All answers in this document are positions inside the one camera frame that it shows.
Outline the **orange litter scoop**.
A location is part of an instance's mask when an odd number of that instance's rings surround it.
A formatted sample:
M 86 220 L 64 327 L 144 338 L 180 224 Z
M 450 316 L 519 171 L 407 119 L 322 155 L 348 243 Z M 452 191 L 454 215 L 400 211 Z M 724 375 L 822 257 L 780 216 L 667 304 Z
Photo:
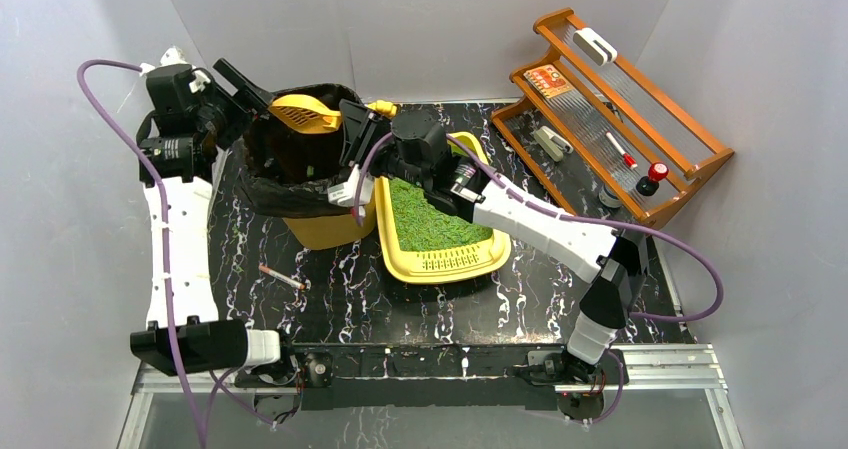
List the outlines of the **orange litter scoop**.
M 343 102 L 350 103 L 350 100 L 340 101 L 340 107 Z M 330 109 L 318 98 L 306 94 L 287 94 L 274 99 L 268 111 L 299 134 L 323 135 L 334 133 L 341 127 L 340 107 Z

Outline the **black trash bag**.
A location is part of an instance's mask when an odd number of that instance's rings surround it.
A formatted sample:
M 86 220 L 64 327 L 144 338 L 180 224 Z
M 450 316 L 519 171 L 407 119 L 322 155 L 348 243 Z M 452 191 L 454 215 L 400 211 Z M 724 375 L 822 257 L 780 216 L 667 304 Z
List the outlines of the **black trash bag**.
M 253 121 L 232 146 L 238 174 L 234 192 L 254 213 L 313 218 L 347 213 L 328 200 L 328 189 L 344 182 L 339 164 L 345 134 L 301 134 L 273 115 Z

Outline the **yellow trash bin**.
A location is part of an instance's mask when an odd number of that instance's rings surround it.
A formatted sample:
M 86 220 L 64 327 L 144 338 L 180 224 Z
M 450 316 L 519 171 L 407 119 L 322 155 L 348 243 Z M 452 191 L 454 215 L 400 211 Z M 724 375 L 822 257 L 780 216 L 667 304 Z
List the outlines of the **yellow trash bin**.
M 346 245 L 369 235 L 376 227 L 374 201 L 364 206 L 362 224 L 351 209 L 331 204 L 323 192 L 295 191 L 283 198 L 281 217 L 301 245 L 324 250 Z

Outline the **yellow litter box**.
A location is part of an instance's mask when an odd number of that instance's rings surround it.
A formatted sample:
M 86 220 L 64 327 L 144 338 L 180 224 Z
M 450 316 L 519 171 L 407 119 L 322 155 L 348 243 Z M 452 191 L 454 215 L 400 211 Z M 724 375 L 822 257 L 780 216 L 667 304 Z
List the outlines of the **yellow litter box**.
M 391 179 L 378 179 L 374 199 L 383 260 L 396 279 L 409 284 L 446 284 L 491 273 L 506 263 L 511 253 L 511 238 L 498 230 L 469 244 L 429 251 L 402 249 L 396 207 L 392 203 L 392 183 Z

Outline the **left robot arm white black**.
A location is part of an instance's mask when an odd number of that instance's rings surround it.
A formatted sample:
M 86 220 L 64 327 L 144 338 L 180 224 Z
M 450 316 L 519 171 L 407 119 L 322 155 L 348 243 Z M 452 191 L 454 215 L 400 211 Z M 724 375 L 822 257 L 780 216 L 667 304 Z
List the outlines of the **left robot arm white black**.
M 140 170 L 150 217 L 153 278 L 144 330 L 130 336 L 133 355 L 174 376 L 271 365 L 282 358 L 275 330 L 249 329 L 220 319 L 209 274 L 208 215 L 214 165 L 256 118 L 263 93 L 227 61 L 217 68 L 236 83 L 229 94 L 211 73 L 189 63 L 175 47 L 145 68 L 153 104 L 135 141 L 159 172 L 158 188 Z

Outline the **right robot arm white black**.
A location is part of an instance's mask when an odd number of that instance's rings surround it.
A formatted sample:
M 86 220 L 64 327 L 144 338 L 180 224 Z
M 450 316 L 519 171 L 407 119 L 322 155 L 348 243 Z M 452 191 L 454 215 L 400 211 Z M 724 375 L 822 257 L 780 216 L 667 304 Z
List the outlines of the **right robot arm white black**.
M 328 191 L 329 203 L 364 214 L 379 177 L 419 187 L 427 202 L 448 216 L 489 227 L 563 263 L 589 288 L 566 342 L 566 351 L 595 366 L 622 330 L 646 267 L 640 234 L 620 221 L 584 219 L 521 190 L 484 163 L 438 123 L 403 126 L 350 100 L 339 104 L 344 145 L 339 163 L 345 181 Z

